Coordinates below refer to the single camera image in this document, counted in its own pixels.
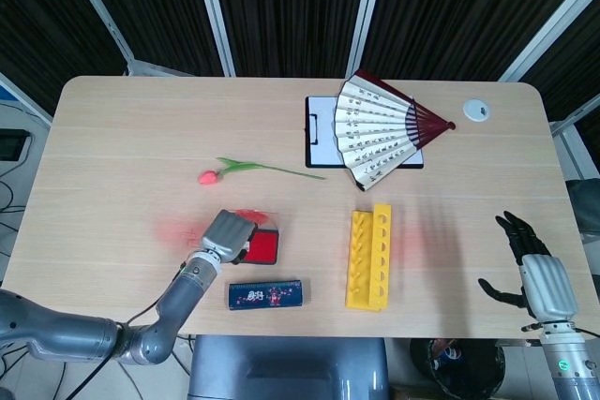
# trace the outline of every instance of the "gray robot arm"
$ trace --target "gray robot arm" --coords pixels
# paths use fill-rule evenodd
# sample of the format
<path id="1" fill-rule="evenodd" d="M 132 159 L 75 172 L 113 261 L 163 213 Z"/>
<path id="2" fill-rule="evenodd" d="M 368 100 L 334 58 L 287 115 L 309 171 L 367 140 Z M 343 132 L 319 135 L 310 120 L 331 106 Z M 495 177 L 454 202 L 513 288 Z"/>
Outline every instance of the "gray robot arm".
<path id="1" fill-rule="evenodd" d="M 600 400 L 596 364 L 572 321 L 578 312 L 569 276 L 525 221 L 504 212 L 496 217 L 506 232 L 517 261 L 521 294 L 499 292 L 488 281 L 479 284 L 494 300 L 526 307 L 536 322 L 523 331 L 542 328 L 540 342 L 560 400 Z"/>
<path id="2" fill-rule="evenodd" d="M 61 313 L 0 289 L 0 346 L 25 341 L 42 360 L 158 364 L 171 354 L 177 333 L 220 272 L 237 263 L 256 225 L 222 210 L 179 274 L 157 301 L 158 320 L 129 326 L 110 319 Z"/>

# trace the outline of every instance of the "clipboard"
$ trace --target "clipboard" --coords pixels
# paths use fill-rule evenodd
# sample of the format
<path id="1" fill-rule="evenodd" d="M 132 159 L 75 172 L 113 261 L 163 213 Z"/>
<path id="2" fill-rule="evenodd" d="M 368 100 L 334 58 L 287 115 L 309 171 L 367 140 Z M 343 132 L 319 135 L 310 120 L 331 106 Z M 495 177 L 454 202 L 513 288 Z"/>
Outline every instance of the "clipboard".
<path id="1" fill-rule="evenodd" d="M 345 169 L 338 152 L 334 134 L 334 117 L 337 97 L 310 96 L 306 99 L 305 165 L 307 168 Z M 423 169 L 423 150 L 408 158 L 397 169 Z"/>

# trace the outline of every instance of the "trash can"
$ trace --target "trash can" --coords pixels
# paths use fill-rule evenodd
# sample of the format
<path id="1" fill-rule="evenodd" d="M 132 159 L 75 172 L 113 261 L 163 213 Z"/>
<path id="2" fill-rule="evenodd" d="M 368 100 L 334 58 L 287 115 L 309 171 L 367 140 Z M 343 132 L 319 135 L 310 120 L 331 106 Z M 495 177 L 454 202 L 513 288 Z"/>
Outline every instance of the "trash can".
<path id="1" fill-rule="evenodd" d="M 504 380 L 505 358 L 493 339 L 412 339 L 411 359 L 451 398 L 485 400 Z"/>

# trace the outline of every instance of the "wooden table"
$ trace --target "wooden table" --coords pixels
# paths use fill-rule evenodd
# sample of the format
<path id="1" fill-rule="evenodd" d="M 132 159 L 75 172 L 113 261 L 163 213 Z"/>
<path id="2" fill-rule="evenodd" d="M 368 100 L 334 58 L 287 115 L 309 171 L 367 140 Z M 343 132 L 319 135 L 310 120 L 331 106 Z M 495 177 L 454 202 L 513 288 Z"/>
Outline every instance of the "wooden table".
<path id="1" fill-rule="evenodd" d="M 80 77 L 65 87 L 4 288 L 73 313 L 126 320 L 154 301 L 221 208 L 277 214 L 275 266 L 227 265 L 182 333 L 534 337 L 524 310 L 477 284 L 518 291 L 494 215 L 529 221 L 570 274 L 577 323 L 597 328 L 598 301 L 542 101 L 522 83 L 392 81 L 454 121 L 425 149 L 423 170 L 397 170 L 367 193 L 345 170 L 304 167 L 305 97 L 339 80 Z M 469 121 L 471 97 L 491 117 Z M 200 186 L 216 156 L 324 175 L 230 174 Z M 393 205 L 389 307 L 344 306 L 351 211 Z M 304 282 L 301 308 L 231 312 L 232 282 Z M 146 320 L 153 319 L 150 314 Z"/>

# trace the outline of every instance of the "yellow toy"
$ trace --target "yellow toy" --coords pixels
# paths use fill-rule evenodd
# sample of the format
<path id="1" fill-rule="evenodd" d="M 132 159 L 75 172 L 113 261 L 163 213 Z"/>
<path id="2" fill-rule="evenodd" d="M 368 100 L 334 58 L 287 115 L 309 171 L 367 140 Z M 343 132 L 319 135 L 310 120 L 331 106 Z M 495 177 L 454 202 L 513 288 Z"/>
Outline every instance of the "yellow toy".
<path id="1" fill-rule="evenodd" d="M 390 273 L 391 205 L 373 213 L 352 212 L 346 307 L 381 311 L 387 307 Z"/>

